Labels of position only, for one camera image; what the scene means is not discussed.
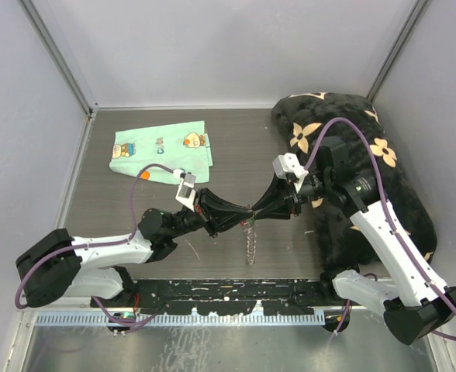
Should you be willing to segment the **metal keyring disc with rings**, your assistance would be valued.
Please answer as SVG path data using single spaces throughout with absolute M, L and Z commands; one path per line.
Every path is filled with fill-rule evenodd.
M 252 265 L 256 261 L 257 235 L 255 232 L 255 218 L 248 219 L 241 223 L 247 241 L 246 265 Z

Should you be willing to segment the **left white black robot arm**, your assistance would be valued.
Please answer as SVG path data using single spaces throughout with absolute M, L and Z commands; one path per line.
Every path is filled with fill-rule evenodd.
M 21 280 L 16 307 L 39 308 L 62 297 L 86 296 L 126 307 L 135 298 L 135 288 L 124 265 L 158 262 L 176 249 L 179 236 L 203 229 L 214 237 L 252 216 L 250 208 L 207 188 L 177 200 L 181 210 L 149 208 L 129 235 L 82 238 L 65 228 L 49 232 L 16 260 Z

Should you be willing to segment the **green cartoon print cloth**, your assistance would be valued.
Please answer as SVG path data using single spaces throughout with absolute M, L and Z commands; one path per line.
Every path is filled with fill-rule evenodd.
M 182 169 L 194 174 L 198 183 L 208 182 L 213 161 L 206 124 L 182 122 L 118 131 L 110 170 L 136 177 L 148 164 Z

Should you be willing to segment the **black floral plush pillow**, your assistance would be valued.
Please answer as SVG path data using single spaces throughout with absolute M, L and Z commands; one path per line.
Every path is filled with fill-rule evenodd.
M 272 124 L 301 164 L 307 163 L 321 130 L 336 117 L 352 121 L 368 142 L 363 144 L 356 132 L 344 123 L 333 125 L 327 135 L 345 142 L 357 172 L 371 171 L 369 156 L 375 156 L 385 195 L 399 222 L 423 258 L 430 261 L 437 248 L 434 223 L 410 184 L 399 150 L 387 137 L 371 101 L 359 95 L 304 93 L 280 99 L 271 110 Z M 313 202 L 313 209 L 316 244 L 323 269 L 367 265 L 378 259 L 359 228 L 340 209 L 322 198 Z

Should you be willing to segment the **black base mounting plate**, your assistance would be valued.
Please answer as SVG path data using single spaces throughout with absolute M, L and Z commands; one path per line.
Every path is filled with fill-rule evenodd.
M 339 308 L 346 301 L 321 282 L 309 279 L 138 280 L 106 308 L 131 308 L 143 313 L 248 315 L 261 305 L 264 315 L 312 315 L 318 307 Z

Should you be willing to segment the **right aluminium frame post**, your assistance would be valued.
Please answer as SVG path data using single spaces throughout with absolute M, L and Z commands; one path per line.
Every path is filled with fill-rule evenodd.
M 373 102 L 382 89 L 382 86 L 386 82 L 388 76 L 392 72 L 396 62 L 400 58 L 402 52 L 406 48 L 409 39 L 414 34 L 416 27 L 420 24 L 425 12 L 430 7 L 431 0 L 416 0 L 413 3 L 413 7 L 409 11 L 405 22 L 403 23 L 395 41 L 390 48 L 382 66 L 380 67 L 369 91 L 367 99 Z

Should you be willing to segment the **aluminium frame post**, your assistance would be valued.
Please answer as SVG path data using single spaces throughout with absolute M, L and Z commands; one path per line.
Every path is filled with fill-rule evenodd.
M 19 4 L 79 105 L 94 115 L 98 103 L 49 2 L 20 0 Z
M 416 27 L 420 24 L 425 12 L 430 7 L 431 0 L 416 0 L 413 3 L 413 7 L 409 11 L 405 22 L 403 23 L 395 41 L 390 48 L 382 66 L 380 67 L 369 91 L 367 99 L 373 102 L 382 89 L 382 86 L 386 82 L 388 76 L 392 72 L 396 62 L 400 58 L 402 52 L 406 48 L 409 39 L 414 34 Z

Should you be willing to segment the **left aluminium frame post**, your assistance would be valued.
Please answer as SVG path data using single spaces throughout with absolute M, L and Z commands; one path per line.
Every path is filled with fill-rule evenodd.
M 49 2 L 20 0 L 19 4 L 79 105 L 94 115 L 98 103 Z

